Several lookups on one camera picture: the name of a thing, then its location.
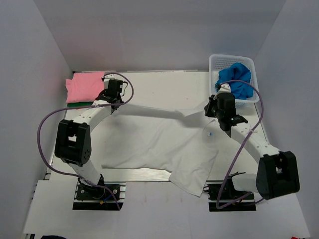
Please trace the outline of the white t shirt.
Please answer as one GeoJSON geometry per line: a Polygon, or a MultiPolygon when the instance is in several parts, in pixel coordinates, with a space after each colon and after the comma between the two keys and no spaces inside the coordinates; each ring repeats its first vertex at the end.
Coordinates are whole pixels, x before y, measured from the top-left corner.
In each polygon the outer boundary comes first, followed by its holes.
{"type": "Polygon", "coordinates": [[[201,196],[218,153],[215,120],[204,115],[202,106],[167,110],[127,105],[104,122],[102,168],[165,170],[171,183],[201,196]]]}

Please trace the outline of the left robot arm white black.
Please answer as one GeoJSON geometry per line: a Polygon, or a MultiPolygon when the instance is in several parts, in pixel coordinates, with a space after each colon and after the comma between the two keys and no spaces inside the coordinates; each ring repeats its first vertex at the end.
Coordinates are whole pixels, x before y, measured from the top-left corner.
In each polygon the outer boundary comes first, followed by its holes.
{"type": "Polygon", "coordinates": [[[90,108],[71,120],[62,120],[58,125],[54,154],[80,176],[82,183],[89,185],[88,193],[95,199],[104,196],[105,186],[103,176],[90,159],[91,132],[117,108],[117,106],[90,108]]]}

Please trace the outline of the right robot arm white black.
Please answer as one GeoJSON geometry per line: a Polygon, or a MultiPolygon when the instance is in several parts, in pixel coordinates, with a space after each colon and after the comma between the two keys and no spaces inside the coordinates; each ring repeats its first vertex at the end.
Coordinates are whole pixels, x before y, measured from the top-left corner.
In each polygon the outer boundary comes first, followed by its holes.
{"type": "Polygon", "coordinates": [[[257,162],[256,174],[226,174],[219,192],[223,190],[232,199],[246,193],[259,193],[265,199],[273,199],[300,190],[296,156],[291,151],[283,152],[269,144],[254,132],[248,121],[236,113],[235,97],[231,93],[220,93],[209,97],[204,108],[205,116],[216,118],[219,126],[231,139],[240,144],[257,162]]]}

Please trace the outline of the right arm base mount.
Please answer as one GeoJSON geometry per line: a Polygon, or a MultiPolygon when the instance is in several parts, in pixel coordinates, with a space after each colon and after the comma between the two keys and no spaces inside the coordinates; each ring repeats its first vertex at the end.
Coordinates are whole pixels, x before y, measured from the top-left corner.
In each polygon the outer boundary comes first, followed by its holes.
{"type": "MultiPolygon", "coordinates": [[[[244,199],[236,201],[231,205],[223,208],[217,209],[216,202],[217,196],[219,193],[219,189],[221,187],[221,182],[209,182],[207,185],[203,187],[203,192],[208,195],[208,206],[209,212],[249,212],[249,211],[256,211],[255,205],[255,197],[253,194],[250,194],[244,199]]],[[[221,198],[219,201],[219,206],[223,206],[224,204],[229,203],[235,199],[238,199],[248,192],[246,191],[236,191],[233,186],[225,186],[221,198]]]]}

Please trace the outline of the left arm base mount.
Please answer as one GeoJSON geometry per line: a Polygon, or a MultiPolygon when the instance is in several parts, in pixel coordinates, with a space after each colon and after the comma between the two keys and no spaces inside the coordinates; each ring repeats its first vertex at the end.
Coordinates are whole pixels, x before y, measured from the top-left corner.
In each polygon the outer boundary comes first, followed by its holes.
{"type": "MultiPolygon", "coordinates": [[[[112,182],[105,183],[105,186],[112,191],[121,209],[125,199],[126,184],[112,182]]],[[[77,183],[72,210],[118,211],[119,208],[108,190],[77,183]]]]}

